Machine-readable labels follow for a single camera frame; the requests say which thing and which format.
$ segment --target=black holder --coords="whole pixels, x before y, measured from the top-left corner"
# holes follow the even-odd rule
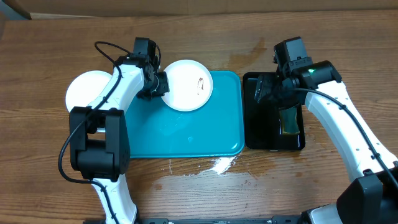
[[[260,105],[254,98],[260,74],[269,78],[275,72],[249,72],[243,76],[244,133],[250,149],[301,150],[305,146],[302,108],[297,109],[298,134],[283,134],[279,109],[276,105]]]

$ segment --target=water spill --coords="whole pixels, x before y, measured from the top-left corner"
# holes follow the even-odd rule
[[[156,184],[162,185],[162,190],[193,190],[200,192],[201,190],[217,191],[218,189],[236,189],[241,188],[245,184],[255,181],[248,173],[227,173],[219,175],[217,172],[208,169],[200,172],[199,174],[183,174],[181,176],[164,176],[158,180],[155,180]]]
[[[235,157],[221,157],[215,160],[214,166],[210,170],[216,171],[218,175],[225,173],[231,167],[231,163]]]
[[[162,188],[163,188],[163,187],[162,187],[161,184],[156,184],[156,185],[155,185],[155,189],[156,189],[156,190],[162,190]]]

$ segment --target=teal plastic tray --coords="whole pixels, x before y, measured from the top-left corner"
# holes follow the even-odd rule
[[[133,99],[126,112],[131,158],[233,156],[244,147],[241,81],[211,71],[213,92],[195,111],[181,112],[161,98]]]

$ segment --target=wooden table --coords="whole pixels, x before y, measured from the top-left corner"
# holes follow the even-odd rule
[[[0,222],[81,223],[104,217],[95,191],[57,170],[68,135],[71,81],[112,65],[93,47],[132,49],[149,37],[162,66],[183,58],[210,70],[274,71],[273,46],[302,36],[315,62],[330,60],[380,141],[398,154],[398,11],[299,12],[6,22],[0,41]],[[120,52],[106,48],[114,58]],[[298,214],[335,202],[349,185],[343,162],[306,109],[301,152],[244,149],[227,171],[220,158],[132,160],[131,197],[143,217],[243,218]],[[72,171],[69,155],[64,159]]]

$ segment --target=black clamp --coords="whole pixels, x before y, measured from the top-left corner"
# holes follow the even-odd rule
[[[380,158],[380,153],[376,153],[375,155],[371,155],[372,159]]]
[[[90,107],[74,107],[69,115],[72,132],[86,119]],[[106,128],[105,140],[89,139],[98,128]],[[127,171],[130,145],[124,111],[111,108],[98,110],[81,126],[70,140],[70,164],[84,179],[110,179],[115,182]]]
[[[165,72],[158,72],[160,58],[156,56],[156,43],[148,38],[136,37],[132,53],[119,57],[118,65],[135,65],[144,72],[144,86],[137,93],[140,99],[150,100],[169,91]]]
[[[329,62],[313,63],[307,55],[301,37],[284,40],[274,47],[274,62],[278,64],[276,78],[271,83],[272,88],[266,88],[259,78],[255,99],[260,102],[262,97],[275,103],[279,108],[288,108],[305,104],[306,93],[297,93],[294,88],[316,90],[319,84],[335,80],[341,82],[341,75]]]
[[[342,105],[342,106],[340,106],[338,109],[339,110],[345,110],[347,108],[347,105]]]

